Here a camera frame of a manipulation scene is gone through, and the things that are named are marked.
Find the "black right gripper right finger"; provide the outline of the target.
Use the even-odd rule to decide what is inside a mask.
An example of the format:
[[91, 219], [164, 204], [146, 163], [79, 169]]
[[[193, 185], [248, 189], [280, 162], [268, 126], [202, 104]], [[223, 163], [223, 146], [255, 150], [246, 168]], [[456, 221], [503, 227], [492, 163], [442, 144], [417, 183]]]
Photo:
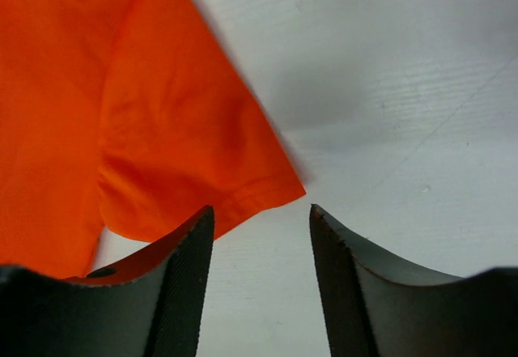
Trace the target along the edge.
[[516, 355], [516, 268], [461, 278], [389, 252], [318, 205], [309, 224], [331, 355]]

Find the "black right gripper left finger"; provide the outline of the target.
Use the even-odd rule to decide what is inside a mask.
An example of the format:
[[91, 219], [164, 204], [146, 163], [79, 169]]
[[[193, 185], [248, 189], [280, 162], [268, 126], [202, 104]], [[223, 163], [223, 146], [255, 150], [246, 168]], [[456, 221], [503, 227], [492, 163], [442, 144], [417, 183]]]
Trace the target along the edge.
[[213, 242], [206, 206], [85, 278], [3, 266], [2, 355], [196, 355]]

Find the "orange t shirt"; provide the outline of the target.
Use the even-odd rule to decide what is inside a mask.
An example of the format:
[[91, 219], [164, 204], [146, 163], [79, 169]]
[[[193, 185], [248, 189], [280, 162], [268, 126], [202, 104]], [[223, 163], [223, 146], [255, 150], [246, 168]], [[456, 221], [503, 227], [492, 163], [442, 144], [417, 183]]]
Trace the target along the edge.
[[1, 0], [1, 261], [88, 274], [102, 231], [222, 236], [305, 194], [192, 0]]

